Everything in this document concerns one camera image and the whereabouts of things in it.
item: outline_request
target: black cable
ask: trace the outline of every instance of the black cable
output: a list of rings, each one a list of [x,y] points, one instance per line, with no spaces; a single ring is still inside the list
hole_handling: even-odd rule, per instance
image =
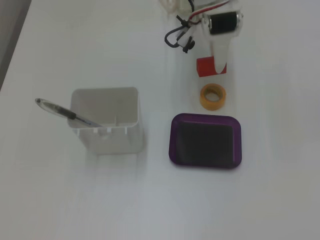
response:
[[[194,2],[192,0],[188,0],[188,2],[190,3],[191,5],[191,11],[194,12],[195,11],[195,5],[194,5]]]
[[[175,44],[171,44],[171,43],[168,41],[168,37],[169,37],[170,34],[173,34],[173,33],[177,32],[177,31],[179,31],[179,30],[181,30],[181,29],[184,29],[184,28],[185,28],[185,26],[180,26],[180,27],[178,27],[178,28],[176,28],[176,29],[173,29],[173,30],[171,30],[170,32],[168,32],[168,33],[165,35],[165,37],[164,37],[165,43],[166,43],[169,47],[171,47],[171,48],[178,48],[178,47],[179,47],[179,44],[178,44],[177,42],[176,42]]]

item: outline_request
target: red block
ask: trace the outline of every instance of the red block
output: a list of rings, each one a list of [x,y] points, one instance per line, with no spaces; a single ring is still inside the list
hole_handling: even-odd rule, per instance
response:
[[[196,71],[199,77],[207,77],[227,73],[227,64],[221,73],[216,72],[215,58],[213,56],[198,58],[196,60]]]

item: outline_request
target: gray floor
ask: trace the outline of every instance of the gray floor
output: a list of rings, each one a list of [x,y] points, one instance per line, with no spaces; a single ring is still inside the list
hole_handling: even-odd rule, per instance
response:
[[[24,25],[31,0],[0,0],[0,89]]]

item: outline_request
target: wire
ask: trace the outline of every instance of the wire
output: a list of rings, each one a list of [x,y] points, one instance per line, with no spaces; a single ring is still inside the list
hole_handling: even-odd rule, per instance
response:
[[[195,5],[194,5],[193,0],[188,0],[188,2],[189,2],[190,5],[191,5],[191,11],[194,12],[194,11],[195,11]]]
[[[199,11],[195,11],[194,13],[191,14],[191,16],[189,17],[188,21],[189,21],[191,24],[198,24],[199,21],[198,21],[198,22],[193,22],[193,21],[191,21],[194,16],[199,15],[199,14],[202,14],[202,13],[207,12],[207,11],[210,11],[210,10],[213,10],[213,9],[217,9],[217,8],[219,8],[219,7],[227,4],[228,2],[229,2],[229,0],[226,0],[226,1],[222,2],[222,3],[213,5],[213,6],[211,6],[211,7],[207,7],[207,8],[205,8],[205,9],[201,9],[201,10],[199,10]]]
[[[184,29],[185,28],[185,26],[180,26],[180,27],[178,27],[178,28],[176,28],[176,29],[173,29],[173,30],[171,30],[170,32],[168,32],[166,35],[165,35],[165,37],[164,37],[164,41],[165,41],[165,43],[169,46],[169,47],[171,47],[171,48],[178,48],[180,45],[176,42],[175,44],[172,44],[172,43],[170,43],[169,41],[168,41],[168,37],[169,37],[169,35],[171,35],[171,34],[173,34],[173,33],[175,33],[175,32],[177,32],[177,31],[179,31],[179,30],[181,30],[181,29]]]

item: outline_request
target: tape roll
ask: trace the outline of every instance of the tape roll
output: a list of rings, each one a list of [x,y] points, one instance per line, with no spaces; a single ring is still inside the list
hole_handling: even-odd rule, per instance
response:
[[[208,94],[216,94],[219,97],[219,100],[218,101],[208,100],[207,99]],[[227,95],[226,90],[222,86],[220,86],[219,84],[210,83],[205,85],[201,89],[200,103],[205,109],[209,111],[218,110],[224,106],[226,95]]]

